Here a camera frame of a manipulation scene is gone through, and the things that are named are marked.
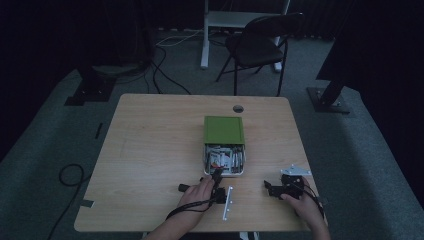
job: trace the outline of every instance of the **black controller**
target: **black controller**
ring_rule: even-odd
[[[299,199],[303,194],[305,183],[302,176],[281,175],[282,186],[272,186],[269,182],[264,181],[265,188],[268,189],[268,194],[271,197],[277,197],[283,200],[280,196],[285,193],[296,199]]]
[[[222,172],[224,169],[215,169],[214,173],[212,174],[212,179],[215,181],[215,184],[212,189],[211,199],[216,198],[216,203],[218,204],[224,204],[227,200],[227,196],[225,195],[225,188],[220,188],[219,184],[222,180]],[[178,191],[185,192],[190,186],[185,184],[180,184],[178,186]]]

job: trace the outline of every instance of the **person's hand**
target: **person's hand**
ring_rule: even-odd
[[[303,178],[303,181],[308,186],[305,187],[305,190],[311,193],[308,181],[305,178]],[[299,200],[288,194],[281,194],[281,198],[288,202],[299,217],[306,221],[313,232],[314,239],[330,239],[330,234],[321,212],[315,201],[308,194],[302,194]]]
[[[199,185],[191,186],[184,192],[177,207],[193,202],[209,200],[214,184],[215,181],[212,179],[212,176],[204,177]],[[204,203],[200,206],[189,208],[188,210],[190,211],[179,212],[170,217],[170,219],[177,219],[178,225],[181,228],[190,231],[200,222],[204,213],[203,211],[206,211],[208,207],[209,203]]]
[[[177,207],[183,205],[209,200],[211,198],[211,193],[215,181],[212,179],[212,176],[206,176],[200,182],[199,185],[189,187],[184,195],[181,197],[180,202]],[[196,207],[189,208],[188,210],[193,211],[182,211],[178,212],[175,215],[168,218],[155,230],[149,233],[146,240],[176,240],[180,239],[184,234],[189,232],[191,229],[196,227],[200,222],[203,216],[203,211],[207,210],[209,203],[205,203]]]

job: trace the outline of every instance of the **chair leg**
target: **chair leg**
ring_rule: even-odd
[[[230,56],[228,56],[227,61],[225,62],[224,67],[222,67],[221,72],[219,73],[219,75],[218,75],[218,77],[216,78],[215,82],[218,82],[218,81],[219,81],[219,79],[221,78],[221,75],[222,75],[222,73],[224,73],[225,68],[227,67],[228,63],[230,62],[230,59],[231,59],[231,55],[230,55]]]
[[[281,93],[281,87],[283,85],[283,77],[284,77],[284,68],[286,65],[286,61],[281,61],[281,72],[280,72],[280,82],[278,83],[278,89],[277,89],[277,97],[280,96]]]
[[[234,60],[234,96],[237,96],[237,61]]]
[[[286,41],[286,43],[284,44],[283,59],[281,61],[280,83],[278,83],[277,97],[280,96],[281,87],[283,85],[284,69],[286,68],[286,60],[287,60],[287,51],[288,51],[288,48],[289,48],[289,43]]]

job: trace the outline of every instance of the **tripod base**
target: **tripod base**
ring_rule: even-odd
[[[342,96],[338,96],[336,101],[333,104],[326,106],[323,105],[320,101],[322,94],[325,91],[325,88],[306,88],[308,91],[309,97],[311,98],[312,104],[314,105],[316,112],[329,112],[329,113],[342,113],[349,114],[350,110],[347,107]]]
[[[83,80],[75,91],[74,96],[68,97],[65,106],[83,106],[85,102],[107,102],[115,82],[115,78],[103,79],[103,84],[96,90],[87,91]]]

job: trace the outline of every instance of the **green box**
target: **green box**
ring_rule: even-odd
[[[205,116],[205,173],[223,168],[222,176],[239,176],[244,171],[245,141],[241,117]]]

